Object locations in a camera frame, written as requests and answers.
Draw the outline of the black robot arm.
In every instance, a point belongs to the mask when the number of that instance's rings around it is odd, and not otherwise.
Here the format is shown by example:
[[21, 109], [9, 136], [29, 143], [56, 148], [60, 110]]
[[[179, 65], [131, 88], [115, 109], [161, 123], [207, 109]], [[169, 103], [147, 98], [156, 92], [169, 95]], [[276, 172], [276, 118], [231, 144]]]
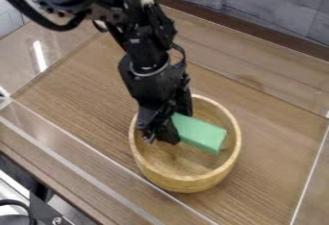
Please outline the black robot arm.
[[185, 60], [171, 62], [173, 20], [156, 0], [6, 0], [38, 25], [56, 31], [76, 29], [88, 20], [109, 34], [124, 51], [120, 78], [139, 111], [135, 128], [148, 141], [180, 141], [172, 115], [192, 115]]

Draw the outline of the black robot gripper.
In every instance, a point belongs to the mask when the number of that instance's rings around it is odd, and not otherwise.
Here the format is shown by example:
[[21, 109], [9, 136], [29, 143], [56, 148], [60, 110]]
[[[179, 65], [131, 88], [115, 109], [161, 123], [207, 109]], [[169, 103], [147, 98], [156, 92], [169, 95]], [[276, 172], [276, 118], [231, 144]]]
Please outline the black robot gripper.
[[143, 74], [133, 69], [129, 57], [124, 56], [117, 71], [129, 95], [137, 102], [135, 128], [144, 134], [144, 141], [177, 144], [180, 136], [171, 116], [173, 113], [192, 115], [185, 61], [180, 60], [176, 64], [165, 62], [156, 71]]

